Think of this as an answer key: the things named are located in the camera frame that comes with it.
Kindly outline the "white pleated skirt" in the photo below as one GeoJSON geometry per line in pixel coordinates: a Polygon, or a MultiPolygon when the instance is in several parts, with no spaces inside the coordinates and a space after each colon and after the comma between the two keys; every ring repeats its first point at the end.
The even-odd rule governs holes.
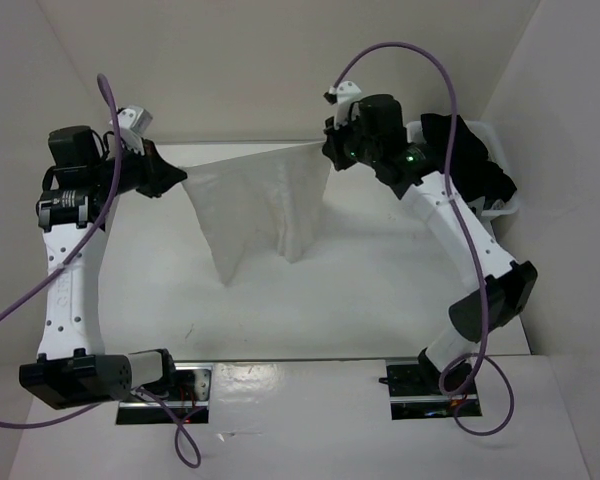
{"type": "Polygon", "coordinates": [[[305,143],[186,167],[195,210],[219,281],[227,285],[250,247],[263,242],[299,261],[319,229],[331,162],[305,143]]]}

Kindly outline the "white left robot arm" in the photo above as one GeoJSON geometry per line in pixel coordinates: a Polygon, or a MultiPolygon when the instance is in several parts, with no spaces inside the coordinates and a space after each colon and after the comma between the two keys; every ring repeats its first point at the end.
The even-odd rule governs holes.
{"type": "Polygon", "coordinates": [[[187,177],[160,156],[143,128],[120,133],[119,173],[89,127],[66,127],[48,137],[55,164],[43,179],[36,213],[56,277],[47,290],[37,359],[20,367],[19,381],[55,410],[125,401],[138,387],[164,400],[179,386],[167,350],[108,354],[104,347],[98,280],[115,211],[106,201],[128,191],[158,198],[187,177]]]}

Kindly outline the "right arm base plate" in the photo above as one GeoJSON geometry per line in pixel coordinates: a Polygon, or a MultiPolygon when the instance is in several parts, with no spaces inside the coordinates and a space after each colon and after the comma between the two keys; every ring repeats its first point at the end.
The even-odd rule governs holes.
{"type": "Polygon", "coordinates": [[[425,380],[425,373],[415,358],[387,360],[386,373],[378,382],[387,387],[394,421],[452,418],[458,406],[460,417],[482,415],[475,384],[460,396],[445,396],[436,382],[425,380]]]}

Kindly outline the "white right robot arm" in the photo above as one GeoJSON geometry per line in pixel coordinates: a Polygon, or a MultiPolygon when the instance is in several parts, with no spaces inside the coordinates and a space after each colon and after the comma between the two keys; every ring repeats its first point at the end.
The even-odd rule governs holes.
{"type": "Polygon", "coordinates": [[[449,307],[449,322],[419,354],[417,371],[426,391],[454,391],[466,380],[456,372],[469,354],[526,306],[538,272],[531,262],[516,261],[483,227],[445,177],[443,155],[409,140],[393,96],[330,90],[325,97],[336,112],[325,122],[322,152],[334,169],[371,168],[425,223],[460,274],[467,294],[449,307]]]}

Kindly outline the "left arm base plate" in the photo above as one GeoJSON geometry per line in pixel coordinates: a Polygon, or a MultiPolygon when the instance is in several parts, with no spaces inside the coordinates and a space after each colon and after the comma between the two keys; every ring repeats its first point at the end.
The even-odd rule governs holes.
{"type": "MultiPolygon", "coordinates": [[[[186,424],[209,422],[213,365],[211,363],[177,362],[175,384],[158,397],[178,420],[186,424]]],[[[167,425],[171,417],[150,397],[139,394],[130,401],[120,402],[116,425],[167,425]]]]}

